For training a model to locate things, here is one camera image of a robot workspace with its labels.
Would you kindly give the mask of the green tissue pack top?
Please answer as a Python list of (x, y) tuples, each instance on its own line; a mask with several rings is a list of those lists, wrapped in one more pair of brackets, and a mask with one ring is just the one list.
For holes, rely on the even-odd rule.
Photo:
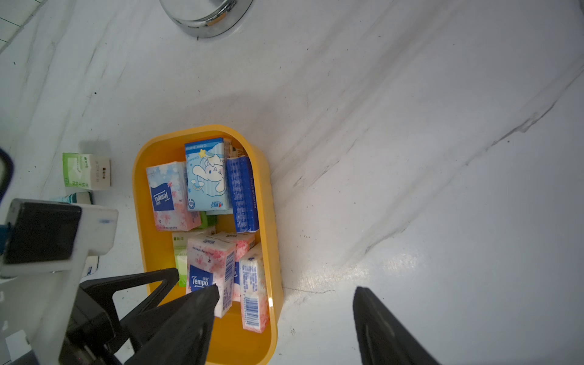
[(100, 155), (62, 154), (65, 187), (103, 191), (111, 187), (111, 161)]

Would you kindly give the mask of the light blue tissue pack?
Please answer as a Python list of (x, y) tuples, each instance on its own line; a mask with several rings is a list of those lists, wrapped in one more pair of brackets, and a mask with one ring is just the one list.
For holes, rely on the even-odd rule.
[(223, 214), (231, 209), (226, 168), (230, 147), (229, 138), (185, 144), (189, 211)]

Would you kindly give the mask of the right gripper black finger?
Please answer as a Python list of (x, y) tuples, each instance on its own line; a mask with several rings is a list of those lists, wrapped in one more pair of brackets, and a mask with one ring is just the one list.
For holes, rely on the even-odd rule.
[(438, 363), (371, 289), (356, 289), (353, 313), (363, 364)]

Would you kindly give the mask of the teal cartoon tissue pack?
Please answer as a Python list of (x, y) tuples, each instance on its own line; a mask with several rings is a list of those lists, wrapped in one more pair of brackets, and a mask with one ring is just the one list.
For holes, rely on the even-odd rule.
[(94, 198), (91, 192), (76, 192), (69, 194), (67, 196), (62, 196), (59, 198), (54, 198), (53, 202), (64, 202), (68, 204), (82, 204), (82, 205), (93, 205)]

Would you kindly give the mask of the dark blue Tempo pack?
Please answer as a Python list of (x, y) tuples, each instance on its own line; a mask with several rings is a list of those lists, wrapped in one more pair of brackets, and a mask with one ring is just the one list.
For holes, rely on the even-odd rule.
[(227, 170), (236, 231), (255, 233), (259, 216), (251, 161), (247, 156), (229, 158)]

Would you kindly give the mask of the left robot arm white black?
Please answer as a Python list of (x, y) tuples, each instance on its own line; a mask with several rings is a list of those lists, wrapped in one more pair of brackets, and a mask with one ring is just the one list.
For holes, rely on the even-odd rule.
[(118, 211), (15, 199), (2, 228), (1, 341), (11, 362), (115, 364), (127, 326), (177, 284), (176, 269), (83, 281), (113, 247)]

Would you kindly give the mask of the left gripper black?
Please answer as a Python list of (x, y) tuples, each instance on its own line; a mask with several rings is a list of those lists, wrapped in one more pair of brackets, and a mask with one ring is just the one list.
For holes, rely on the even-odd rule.
[[(135, 354), (127, 364), (206, 363), (218, 288), (205, 287), (158, 307), (178, 281), (178, 270), (171, 268), (81, 283), (59, 363), (121, 364), (116, 353), (129, 338)], [(148, 284), (158, 286), (120, 319), (113, 295)]]

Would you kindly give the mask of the pink Tempo tissue pack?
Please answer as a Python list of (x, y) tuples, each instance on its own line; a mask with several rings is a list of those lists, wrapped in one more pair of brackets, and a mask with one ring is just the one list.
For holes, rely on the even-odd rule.
[(191, 231), (201, 225), (188, 210), (186, 163), (174, 161), (146, 169), (157, 231)]
[(219, 232), (215, 236), (219, 240), (236, 245), (233, 301), (240, 302), (240, 260), (256, 245), (256, 235), (254, 233), (235, 234)]
[(239, 278), (243, 328), (262, 334), (269, 324), (269, 296), (260, 245), (254, 246), (240, 260)]
[(219, 300), (214, 315), (223, 318), (232, 306), (236, 244), (215, 236), (197, 235), (187, 243), (188, 294), (216, 285)]

